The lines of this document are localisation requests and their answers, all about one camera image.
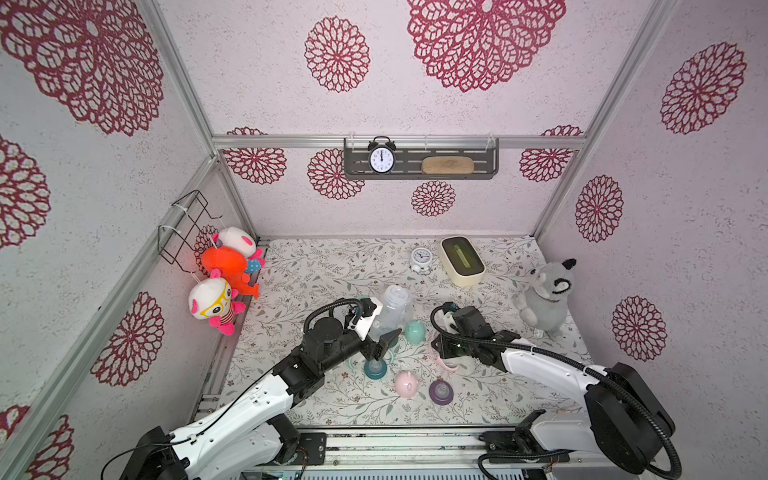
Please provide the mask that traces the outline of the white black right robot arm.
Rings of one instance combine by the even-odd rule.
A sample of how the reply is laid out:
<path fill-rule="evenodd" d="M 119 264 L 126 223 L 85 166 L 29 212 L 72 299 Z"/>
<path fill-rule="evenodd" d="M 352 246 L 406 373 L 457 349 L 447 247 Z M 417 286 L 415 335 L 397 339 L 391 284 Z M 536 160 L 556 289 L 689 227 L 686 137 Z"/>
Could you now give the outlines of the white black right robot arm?
<path fill-rule="evenodd" d="M 575 414 L 536 410 L 509 433 L 506 443 L 488 440 L 487 452 L 477 460 L 483 473 L 486 462 L 556 463 L 592 452 L 627 473 L 681 478 L 682 461 L 672 442 L 674 421 L 634 368 L 621 362 L 610 368 L 585 365 L 514 332 L 496 332 L 474 306 L 443 303 L 431 311 L 430 323 L 440 358 L 473 358 L 545 385 L 580 406 Z"/>

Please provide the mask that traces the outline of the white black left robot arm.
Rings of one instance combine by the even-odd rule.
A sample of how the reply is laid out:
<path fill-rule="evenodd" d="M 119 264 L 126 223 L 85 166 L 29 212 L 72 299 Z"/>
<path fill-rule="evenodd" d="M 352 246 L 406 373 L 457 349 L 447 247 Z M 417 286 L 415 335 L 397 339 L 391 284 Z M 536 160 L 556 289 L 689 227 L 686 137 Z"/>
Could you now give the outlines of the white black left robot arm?
<path fill-rule="evenodd" d="M 374 341 L 336 318 L 318 320 L 302 343 L 240 396 L 211 415 L 170 433 L 156 427 L 130 452 L 122 479 L 233 479 L 246 468 L 286 462 L 298 449 L 299 433 L 287 418 L 318 391 L 325 373 L 361 353 L 381 360 L 399 328 Z"/>

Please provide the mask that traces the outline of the mint bear cap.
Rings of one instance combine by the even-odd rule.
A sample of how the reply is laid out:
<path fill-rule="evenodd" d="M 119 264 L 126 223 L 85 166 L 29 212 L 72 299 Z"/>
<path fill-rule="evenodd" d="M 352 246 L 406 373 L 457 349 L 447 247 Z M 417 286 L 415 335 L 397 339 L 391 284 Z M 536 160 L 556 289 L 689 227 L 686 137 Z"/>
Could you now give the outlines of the mint bear cap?
<path fill-rule="evenodd" d="M 427 332 L 423 322 L 413 320 L 407 323 L 404 330 L 404 336 L 408 343 L 419 345 L 426 341 Z"/>

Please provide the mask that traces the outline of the pink bear cap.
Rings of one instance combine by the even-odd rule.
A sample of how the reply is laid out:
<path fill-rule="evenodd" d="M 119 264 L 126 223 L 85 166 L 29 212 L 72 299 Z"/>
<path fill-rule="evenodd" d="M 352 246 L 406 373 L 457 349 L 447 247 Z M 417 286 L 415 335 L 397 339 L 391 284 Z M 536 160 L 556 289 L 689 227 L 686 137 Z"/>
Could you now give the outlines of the pink bear cap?
<path fill-rule="evenodd" d="M 401 398 L 412 398 L 418 393 L 420 381 L 412 371 L 401 371 L 396 374 L 394 388 Z"/>

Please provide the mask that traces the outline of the floral table mat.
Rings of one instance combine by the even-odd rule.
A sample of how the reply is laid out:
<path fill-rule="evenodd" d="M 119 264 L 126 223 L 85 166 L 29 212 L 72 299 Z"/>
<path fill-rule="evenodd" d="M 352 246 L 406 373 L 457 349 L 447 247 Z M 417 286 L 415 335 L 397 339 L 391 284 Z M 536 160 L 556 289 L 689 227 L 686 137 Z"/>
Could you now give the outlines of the floral table mat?
<path fill-rule="evenodd" d="M 429 275 L 411 270 L 417 247 L 435 249 L 434 239 L 280 239 L 269 244 L 260 274 L 259 298 L 251 305 L 221 395 L 228 402 L 302 338 L 306 316 L 339 298 L 377 296 L 399 285 L 412 296 L 414 317 L 427 322 L 436 306 L 452 301 L 474 306 L 495 331 L 510 330 L 534 340 L 519 317 L 514 296 L 529 272 L 545 259 L 530 237 L 476 238 L 486 266 L 477 285 L 459 288 L 440 264 Z M 386 356 L 379 380 L 365 375 L 355 356 L 332 369 L 323 387 L 293 408 L 293 423 L 325 426 L 442 426 L 512 424 L 537 409 L 574 412 L 568 397 L 522 376 L 501 372 L 472 358 L 440 361 L 428 342 L 400 340 Z M 399 397 L 394 379 L 412 371 L 420 381 L 412 398 Z"/>

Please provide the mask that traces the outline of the cream box green lid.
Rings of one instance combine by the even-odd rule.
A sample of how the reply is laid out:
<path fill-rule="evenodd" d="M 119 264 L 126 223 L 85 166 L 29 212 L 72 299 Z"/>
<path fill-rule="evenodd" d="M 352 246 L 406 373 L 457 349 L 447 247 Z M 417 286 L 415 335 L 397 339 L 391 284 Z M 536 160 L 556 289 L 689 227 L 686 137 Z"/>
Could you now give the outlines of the cream box green lid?
<path fill-rule="evenodd" d="M 479 284 L 486 275 L 482 258 L 467 237 L 452 236 L 439 242 L 438 256 L 450 281 L 457 287 Z"/>

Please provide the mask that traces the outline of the grey raccoon plush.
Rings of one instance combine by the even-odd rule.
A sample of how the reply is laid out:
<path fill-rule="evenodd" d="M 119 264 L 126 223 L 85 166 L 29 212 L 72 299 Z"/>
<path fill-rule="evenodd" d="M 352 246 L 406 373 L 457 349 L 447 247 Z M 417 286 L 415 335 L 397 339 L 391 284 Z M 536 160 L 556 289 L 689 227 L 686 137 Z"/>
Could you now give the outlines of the grey raccoon plush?
<path fill-rule="evenodd" d="M 567 299 L 573 291 L 575 258 L 550 262 L 530 271 L 528 287 L 517 294 L 513 305 L 534 336 L 557 336 L 568 315 Z"/>

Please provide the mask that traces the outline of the white small alarm clock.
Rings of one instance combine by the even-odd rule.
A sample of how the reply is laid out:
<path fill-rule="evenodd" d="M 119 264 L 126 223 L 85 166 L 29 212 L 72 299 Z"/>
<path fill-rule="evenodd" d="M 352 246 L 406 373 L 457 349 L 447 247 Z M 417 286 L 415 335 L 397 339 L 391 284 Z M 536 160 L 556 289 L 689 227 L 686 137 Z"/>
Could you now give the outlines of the white small alarm clock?
<path fill-rule="evenodd" d="M 415 248 L 410 255 L 411 270 L 420 275 L 429 275 L 432 270 L 433 254 L 425 247 Z"/>

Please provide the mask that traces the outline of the white plush yellow glasses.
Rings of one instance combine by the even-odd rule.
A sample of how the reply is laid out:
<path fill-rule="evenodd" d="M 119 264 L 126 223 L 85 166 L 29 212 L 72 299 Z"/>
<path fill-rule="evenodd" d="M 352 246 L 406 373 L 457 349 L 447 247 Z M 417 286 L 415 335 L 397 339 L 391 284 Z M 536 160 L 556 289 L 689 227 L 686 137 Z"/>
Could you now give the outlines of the white plush yellow glasses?
<path fill-rule="evenodd" d="M 208 279 L 190 291 L 189 311 L 196 319 L 205 320 L 223 335 L 231 336 L 235 333 L 236 317 L 246 310 L 246 305 L 236 300 L 238 295 L 239 291 L 214 269 Z"/>

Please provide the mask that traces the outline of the orange red plush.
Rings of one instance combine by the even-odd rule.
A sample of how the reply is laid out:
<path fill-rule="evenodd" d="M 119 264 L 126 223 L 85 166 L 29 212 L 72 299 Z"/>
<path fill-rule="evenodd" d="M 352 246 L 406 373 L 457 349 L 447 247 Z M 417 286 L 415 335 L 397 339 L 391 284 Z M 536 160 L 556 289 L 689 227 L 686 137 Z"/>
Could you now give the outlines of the orange red plush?
<path fill-rule="evenodd" d="M 224 246 L 208 248 L 201 255 L 201 262 L 211 278 L 223 278 L 244 296 L 259 296 L 259 286 L 249 284 L 248 262 L 236 250 Z"/>

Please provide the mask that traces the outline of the white pink plush top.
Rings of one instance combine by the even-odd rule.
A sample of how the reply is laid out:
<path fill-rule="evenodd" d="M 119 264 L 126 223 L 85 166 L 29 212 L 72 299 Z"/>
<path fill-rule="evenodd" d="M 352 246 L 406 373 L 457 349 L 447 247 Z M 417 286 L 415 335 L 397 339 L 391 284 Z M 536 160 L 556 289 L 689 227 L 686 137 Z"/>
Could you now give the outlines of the white pink plush top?
<path fill-rule="evenodd" d="M 257 246 L 256 240 L 240 228 L 221 229 L 212 236 L 212 239 L 217 246 L 231 248 L 246 260 L 256 260 L 263 256 L 263 250 Z"/>

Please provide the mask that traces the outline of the black alarm clock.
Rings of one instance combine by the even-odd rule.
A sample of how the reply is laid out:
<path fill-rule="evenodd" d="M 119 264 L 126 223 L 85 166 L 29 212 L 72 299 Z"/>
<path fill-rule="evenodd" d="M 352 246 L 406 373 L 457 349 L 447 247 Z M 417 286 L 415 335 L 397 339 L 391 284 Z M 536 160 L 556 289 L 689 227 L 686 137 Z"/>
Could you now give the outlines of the black alarm clock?
<path fill-rule="evenodd" d="M 388 136 L 377 135 L 368 143 L 368 162 L 376 174 L 390 173 L 396 162 L 396 143 Z"/>

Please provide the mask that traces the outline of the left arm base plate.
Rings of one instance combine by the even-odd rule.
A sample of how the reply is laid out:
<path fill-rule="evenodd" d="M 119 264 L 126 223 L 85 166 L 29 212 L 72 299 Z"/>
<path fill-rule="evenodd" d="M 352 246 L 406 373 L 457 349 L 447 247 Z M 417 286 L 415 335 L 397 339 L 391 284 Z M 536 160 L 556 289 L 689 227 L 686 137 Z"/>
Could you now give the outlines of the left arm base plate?
<path fill-rule="evenodd" d="M 325 432 L 299 433 L 288 443 L 286 455 L 280 461 L 291 466 L 321 466 L 325 464 L 328 435 Z"/>

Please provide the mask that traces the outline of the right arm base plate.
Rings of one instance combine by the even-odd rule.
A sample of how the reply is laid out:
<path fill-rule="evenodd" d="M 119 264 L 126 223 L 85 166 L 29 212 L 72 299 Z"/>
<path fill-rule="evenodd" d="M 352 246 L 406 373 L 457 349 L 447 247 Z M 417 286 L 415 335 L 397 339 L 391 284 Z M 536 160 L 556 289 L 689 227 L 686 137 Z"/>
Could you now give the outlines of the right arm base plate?
<path fill-rule="evenodd" d="M 485 444 L 485 452 L 479 461 L 504 462 L 555 462 L 568 461 L 572 450 L 542 447 L 533 435 L 524 429 L 502 429 L 483 432 L 479 439 Z"/>

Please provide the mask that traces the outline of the grey wall shelf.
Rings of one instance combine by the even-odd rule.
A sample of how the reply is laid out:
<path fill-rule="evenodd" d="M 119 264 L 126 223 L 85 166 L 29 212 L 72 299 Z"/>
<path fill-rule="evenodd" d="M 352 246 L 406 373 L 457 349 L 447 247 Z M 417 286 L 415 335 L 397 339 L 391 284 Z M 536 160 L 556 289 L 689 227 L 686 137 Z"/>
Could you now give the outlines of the grey wall shelf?
<path fill-rule="evenodd" d="M 499 141 L 486 137 L 478 142 L 459 142 L 449 145 L 424 140 L 421 145 L 397 146 L 396 162 L 388 174 L 376 174 L 368 162 L 367 141 L 351 138 L 343 140 L 343 173 L 350 180 L 490 180 L 499 171 Z M 471 175 L 425 175 L 422 161 L 431 156 L 468 156 L 475 164 Z"/>

